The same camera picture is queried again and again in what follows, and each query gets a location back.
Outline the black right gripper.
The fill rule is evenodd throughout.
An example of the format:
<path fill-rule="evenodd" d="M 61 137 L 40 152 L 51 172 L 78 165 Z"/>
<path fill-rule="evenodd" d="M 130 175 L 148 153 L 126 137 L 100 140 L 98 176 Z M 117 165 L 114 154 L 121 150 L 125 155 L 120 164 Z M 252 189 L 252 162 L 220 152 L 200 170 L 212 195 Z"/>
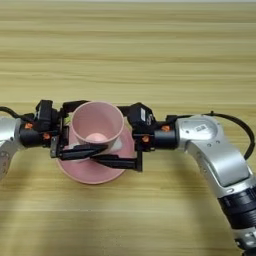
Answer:
<path fill-rule="evenodd" d="M 130 112 L 129 106 L 118 106 L 124 117 Z M 132 137 L 135 142 L 137 158 L 122 158 L 118 155 L 98 155 L 92 160 L 114 169 L 135 169 L 143 171 L 143 153 L 156 149 L 175 150 L 177 148 L 176 115 L 168 115 L 165 121 L 153 119 L 151 124 L 139 121 L 132 125 Z"/>

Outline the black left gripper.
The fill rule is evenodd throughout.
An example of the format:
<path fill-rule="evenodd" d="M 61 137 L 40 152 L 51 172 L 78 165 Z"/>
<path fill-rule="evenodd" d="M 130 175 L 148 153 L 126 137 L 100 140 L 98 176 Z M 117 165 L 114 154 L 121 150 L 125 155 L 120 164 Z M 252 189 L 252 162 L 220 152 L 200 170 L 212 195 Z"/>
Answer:
<path fill-rule="evenodd" d="M 65 113 L 72 113 L 85 103 L 86 100 L 64 102 L 62 109 Z M 62 110 L 37 109 L 27 117 L 30 122 L 23 121 L 19 129 L 20 142 L 25 148 L 49 148 L 50 156 L 61 160 L 86 159 L 107 149 L 105 144 L 84 144 L 63 150 L 69 142 L 69 128 L 64 124 L 66 114 Z"/>

